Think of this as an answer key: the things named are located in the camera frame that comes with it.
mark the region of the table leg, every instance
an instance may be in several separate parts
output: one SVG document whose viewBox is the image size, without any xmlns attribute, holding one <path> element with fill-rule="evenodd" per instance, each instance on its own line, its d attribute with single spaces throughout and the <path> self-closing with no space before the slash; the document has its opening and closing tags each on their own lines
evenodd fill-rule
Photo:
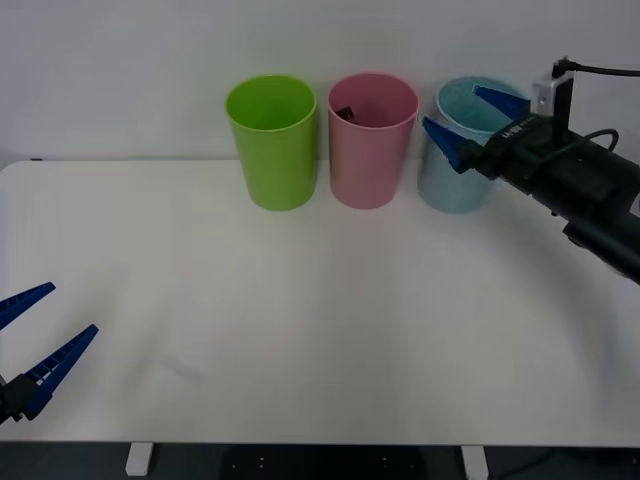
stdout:
<svg viewBox="0 0 640 480">
<path fill-rule="evenodd" d="M 125 470 L 130 477 L 144 477 L 149 473 L 149 461 L 153 452 L 153 443 L 136 442 L 131 444 Z"/>
<path fill-rule="evenodd" d="M 467 480 L 487 480 L 489 467 L 483 447 L 462 447 L 462 461 Z"/>
</svg>

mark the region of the black cable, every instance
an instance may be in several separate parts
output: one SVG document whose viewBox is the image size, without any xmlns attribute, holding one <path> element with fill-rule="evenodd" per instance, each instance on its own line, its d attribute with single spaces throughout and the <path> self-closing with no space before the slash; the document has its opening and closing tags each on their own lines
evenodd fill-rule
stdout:
<svg viewBox="0 0 640 480">
<path fill-rule="evenodd" d="M 585 143 L 588 143 L 589 140 L 602 137 L 604 135 L 611 135 L 611 143 L 609 144 L 608 150 L 610 152 L 613 152 L 613 150 L 616 148 L 616 145 L 618 145 L 620 134 L 618 133 L 617 130 L 613 128 L 604 128 L 602 130 L 598 130 L 596 132 L 590 133 L 589 135 L 585 135 L 584 137 L 579 138 L 575 142 L 572 142 L 569 145 L 565 145 L 564 147 L 559 148 L 558 150 L 555 150 L 553 153 L 550 153 L 547 157 L 545 157 L 542 163 L 545 164 L 547 162 L 550 162 L 551 160 L 556 159 L 560 155 L 564 155 L 565 153 L 570 152 L 571 150 L 577 147 L 580 147 Z"/>
<path fill-rule="evenodd" d="M 571 60 L 563 58 L 554 65 L 553 76 L 555 78 L 558 78 L 565 72 L 588 72 L 596 73 L 598 75 L 612 75 L 615 77 L 640 77 L 640 70 L 621 70 L 619 68 L 592 67 L 589 65 L 582 65 L 577 62 L 572 62 Z"/>
<path fill-rule="evenodd" d="M 550 448 L 543 455 L 540 455 L 535 460 L 532 460 L 529 463 L 525 463 L 524 465 L 520 465 L 519 467 L 512 468 L 511 470 L 507 470 L 499 477 L 496 477 L 496 480 L 507 480 L 510 477 L 513 477 L 514 475 L 518 475 L 519 473 L 538 467 L 542 465 L 544 462 L 550 460 L 551 457 L 555 455 L 556 450 L 557 450 L 556 448 Z"/>
</svg>

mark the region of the black base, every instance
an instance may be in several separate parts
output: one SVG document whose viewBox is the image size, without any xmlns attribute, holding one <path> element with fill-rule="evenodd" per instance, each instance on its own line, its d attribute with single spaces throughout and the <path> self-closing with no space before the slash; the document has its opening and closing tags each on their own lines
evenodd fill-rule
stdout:
<svg viewBox="0 0 640 480">
<path fill-rule="evenodd" d="M 224 456 L 221 480 L 427 480 L 414 447 L 241 445 Z"/>
</svg>

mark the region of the green cup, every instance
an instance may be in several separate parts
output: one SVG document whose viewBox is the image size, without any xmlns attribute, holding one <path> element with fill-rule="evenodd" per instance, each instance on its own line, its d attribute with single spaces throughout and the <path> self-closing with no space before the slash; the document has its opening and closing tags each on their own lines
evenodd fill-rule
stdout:
<svg viewBox="0 0 640 480">
<path fill-rule="evenodd" d="M 251 78 L 225 104 L 251 199 L 267 210 L 303 205 L 316 183 L 316 96 L 286 75 Z"/>
</svg>

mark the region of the pink cup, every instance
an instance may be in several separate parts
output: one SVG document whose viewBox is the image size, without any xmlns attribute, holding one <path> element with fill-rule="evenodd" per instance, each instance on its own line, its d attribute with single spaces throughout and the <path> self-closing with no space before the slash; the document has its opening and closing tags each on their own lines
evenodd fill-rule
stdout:
<svg viewBox="0 0 640 480">
<path fill-rule="evenodd" d="M 349 107 L 353 118 L 338 112 Z M 418 95 L 386 73 L 343 78 L 329 92 L 331 191 L 353 208 L 377 208 L 398 188 Z"/>
</svg>

